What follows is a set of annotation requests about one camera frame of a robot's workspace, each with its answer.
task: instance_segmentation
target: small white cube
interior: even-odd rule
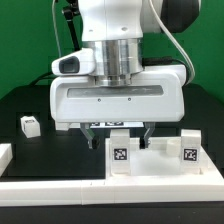
[[[24,116],[21,119],[22,131],[27,138],[33,138],[40,136],[40,124],[35,117]]]

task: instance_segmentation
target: black table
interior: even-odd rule
[[[178,123],[157,123],[153,136],[177,136],[181,129],[200,129],[202,146],[223,174],[224,106],[198,85],[184,87],[183,93],[184,118]],[[36,117],[41,137],[25,137],[20,125],[23,116]],[[104,178],[104,139],[109,137],[109,130],[96,131],[101,140],[96,151],[88,149],[78,129],[56,132],[50,115],[49,86],[18,87],[2,98],[0,127],[0,143],[13,144],[13,160],[0,181]],[[144,131],[132,129],[131,136],[142,136]],[[31,223],[222,223],[223,208],[222,202],[48,206],[1,208],[0,217],[16,223],[27,218]]]

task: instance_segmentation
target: white block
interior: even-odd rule
[[[22,131],[27,138],[33,138],[40,136],[40,124],[35,117],[24,116],[21,119]]]
[[[113,129],[110,134],[110,168],[112,175],[130,175],[129,129]]]
[[[0,144],[0,176],[12,160],[11,144]]]
[[[201,131],[181,131],[181,171],[184,173],[200,173]]]

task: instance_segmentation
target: white platform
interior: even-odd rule
[[[131,139],[132,176],[116,177],[110,174],[107,139],[105,180],[1,182],[0,206],[224,201],[224,180],[203,148],[200,174],[187,174],[178,157],[167,155],[167,139],[152,138],[147,150]]]

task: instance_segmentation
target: metal cylinder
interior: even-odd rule
[[[141,39],[84,42],[94,51],[96,69],[90,74],[99,86],[131,84],[131,74],[141,72]]]

